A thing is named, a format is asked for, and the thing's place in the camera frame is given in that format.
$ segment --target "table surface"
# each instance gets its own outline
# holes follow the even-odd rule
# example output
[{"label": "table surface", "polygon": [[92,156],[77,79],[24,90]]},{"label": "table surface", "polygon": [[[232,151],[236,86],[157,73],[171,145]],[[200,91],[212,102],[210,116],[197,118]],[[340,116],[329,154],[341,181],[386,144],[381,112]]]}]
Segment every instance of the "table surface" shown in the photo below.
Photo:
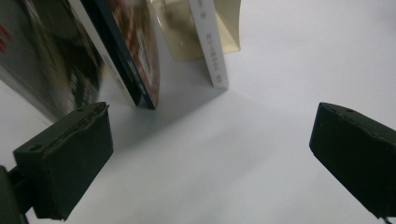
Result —
[{"label": "table surface", "polygon": [[[66,223],[383,223],[308,143],[319,102],[396,128],[395,12],[390,0],[243,1],[227,91],[203,60],[175,62],[157,27],[159,108],[128,106],[105,77],[114,154]],[[12,150],[47,126],[0,96],[10,169]]]}]

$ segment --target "book spine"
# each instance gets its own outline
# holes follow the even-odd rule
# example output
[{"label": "book spine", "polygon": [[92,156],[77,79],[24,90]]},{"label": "book spine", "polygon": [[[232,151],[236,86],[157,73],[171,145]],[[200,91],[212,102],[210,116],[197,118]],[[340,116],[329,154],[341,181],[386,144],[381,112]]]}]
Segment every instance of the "book spine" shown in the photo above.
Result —
[{"label": "book spine", "polygon": [[139,87],[139,90],[141,91],[142,97],[147,103],[148,108],[155,109],[155,106],[152,103],[151,98],[149,97],[148,90],[146,89],[142,77],[139,75],[137,71],[137,67],[134,64],[134,59],[132,58],[131,52],[129,51],[125,43],[125,39],[120,32],[120,28],[114,19],[113,12],[111,11],[107,3],[107,0],[94,0],[94,2],[101,11],[103,18],[106,21],[107,27],[110,30],[111,34],[113,35],[116,45],[120,50],[120,54],[122,55],[123,59],[129,66],[130,71],[132,72],[132,74],[130,75],[132,75],[134,80],[136,81],[136,84]]},{"label": "book spine", "polygon": [[213,86],[227,88],[229,82],[214,0],[189,0],[189,5]]},{"label": "book spine", "polygon": [[128,92],[128,88],[126,87],[119,71],[117,70],[116,65],[113,63],[112,58],[110,57],[108,51],[106,50],[105,44],[103,43],[101,37],[99,36],[98,32],[96,31],[90,16],[88,15],[87,11],[85,10],[84,6],[82,5],[80,0],[69,0],[70,6],[73,8],[74,12],[78,16],[79,21],[84,26],[85,31],[89,35],[92,43],[95,45],[96,49],[98,50],[99,54],[101,55],[103,61],[106,63],[110,74],[114,77],[117,84],[120,87],[122,94],[124,95],[126,101],[129,105],[134,105],[134,99],[132,95]]}]

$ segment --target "white surface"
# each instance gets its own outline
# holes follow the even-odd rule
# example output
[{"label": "white surface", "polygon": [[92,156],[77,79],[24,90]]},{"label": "white surface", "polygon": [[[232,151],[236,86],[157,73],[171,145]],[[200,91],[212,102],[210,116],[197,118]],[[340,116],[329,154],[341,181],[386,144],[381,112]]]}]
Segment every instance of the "white surface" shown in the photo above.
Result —
[{"label": "white surface", "polygon": [[[176,63],[159,42],[159,109],[131,109],[104,83],[115,152],[66,223],[383,223],[308,142],[319,102],[396,129],[396,1],[243,1],[227,91],[211,87],[203,60]],[[44,128],[4,111],[9,164]]]}]

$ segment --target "beige bookend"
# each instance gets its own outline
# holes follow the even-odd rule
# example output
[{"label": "beige bookend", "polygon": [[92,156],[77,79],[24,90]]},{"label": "beige bookend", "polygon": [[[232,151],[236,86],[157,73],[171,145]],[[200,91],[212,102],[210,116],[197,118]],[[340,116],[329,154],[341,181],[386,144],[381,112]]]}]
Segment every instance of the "beige bookend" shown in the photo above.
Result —
[{"label": "beige bookend", "polygon": [[[224,53],[241,49],[239,9],[241,0],[214,0]],[[177,61],[204,58],[188,0],[151,0],[168,48]]]}]

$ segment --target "white book spine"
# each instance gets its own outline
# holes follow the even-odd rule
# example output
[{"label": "white book spine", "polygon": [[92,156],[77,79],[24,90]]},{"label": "white book spine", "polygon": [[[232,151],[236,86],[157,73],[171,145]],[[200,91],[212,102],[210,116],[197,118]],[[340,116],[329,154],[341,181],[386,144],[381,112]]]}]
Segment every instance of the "white book spine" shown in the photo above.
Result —
[{"label": "white book spine", "polygon": [[103,61],[106,63],[110,74],[114,77],[119,85],[122,94],[125,96],[126,101],[129,105],[134,105],[134,100],[132,99],[131,94],[128,92],[128,89],[125,86],[125,83],[122,81],[122,78],[117,71],[116,65],[111,60],[110,55],[108,54],[104,43],[102,42],[99,34],[96,32],[93,23],[91,22],[90,16],[86,12],[84,6],[82,5],[80,0],[69,0],[71,8],[73,8],[75,14],[78,16],[79,21],[84,26],[85,31],[90,37],[92,43],[95,45],[99,54],[101,55]]},{"label": "white book spine", "polygon": [[189,5],[213,86],[227,88],[229,82],[214,0],[189,0]]}]

